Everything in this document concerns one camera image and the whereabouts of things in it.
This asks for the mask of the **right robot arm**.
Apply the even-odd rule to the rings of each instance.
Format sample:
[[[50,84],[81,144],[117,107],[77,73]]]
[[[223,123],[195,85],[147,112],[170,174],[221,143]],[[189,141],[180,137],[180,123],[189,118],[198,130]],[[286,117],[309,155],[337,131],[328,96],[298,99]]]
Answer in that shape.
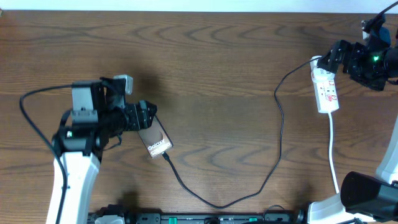
[[[372,90],[397,84],[397,47],[381,42],[366,45],[337,41],[320,58],[312,58],[311,76],[321,113],[335,110],[336,96],[326,93],[334,85],[339,65],[350,79]],[[397,130],[375,176],[349,172],[337,193],[308,207],[307,223],[369,223],[397,221]]]

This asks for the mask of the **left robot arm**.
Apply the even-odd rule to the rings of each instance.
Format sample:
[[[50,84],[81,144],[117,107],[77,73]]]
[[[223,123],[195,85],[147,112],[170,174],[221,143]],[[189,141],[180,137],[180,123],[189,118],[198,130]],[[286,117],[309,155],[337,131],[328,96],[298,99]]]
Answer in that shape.
[[[72,84],[73,107],[52,138],[56,158],[47,223],[86,223],[109,140],[151,127],[157,107],[145,100],[127,103],[132,86],[127,75]]]

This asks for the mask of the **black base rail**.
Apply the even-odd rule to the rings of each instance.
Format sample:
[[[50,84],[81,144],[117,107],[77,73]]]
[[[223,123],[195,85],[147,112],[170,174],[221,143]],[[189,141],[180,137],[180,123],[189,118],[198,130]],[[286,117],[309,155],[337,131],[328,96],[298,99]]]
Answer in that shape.
[[[135,213],[126,215],[89,214],[87,223],[132,224],[238,224],[238,223],[307,223],[304,215],[289,212],[268,211],[263,214],[159,214]]]

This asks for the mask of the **white USB charger adapter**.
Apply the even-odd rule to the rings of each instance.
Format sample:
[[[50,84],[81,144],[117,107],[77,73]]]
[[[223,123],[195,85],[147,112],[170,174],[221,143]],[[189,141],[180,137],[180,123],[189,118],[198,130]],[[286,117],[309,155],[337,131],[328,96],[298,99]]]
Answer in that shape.
[[[314,83],[325,82],[328,80],[334,80],[335,74],[331,73],[325,69],[320,68],[317,65],[318,59],[320,55],[313,56],[311,58],[310,67],[311,67],[311,79]]]

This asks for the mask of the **white power strip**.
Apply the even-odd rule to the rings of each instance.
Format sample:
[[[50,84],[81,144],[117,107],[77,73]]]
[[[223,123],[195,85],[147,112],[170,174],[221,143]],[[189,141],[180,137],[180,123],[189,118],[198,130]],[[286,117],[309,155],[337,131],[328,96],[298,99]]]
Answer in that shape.
[[[334,80],[314,83],[315,99],[319,113],[328,114],[339,109]]]

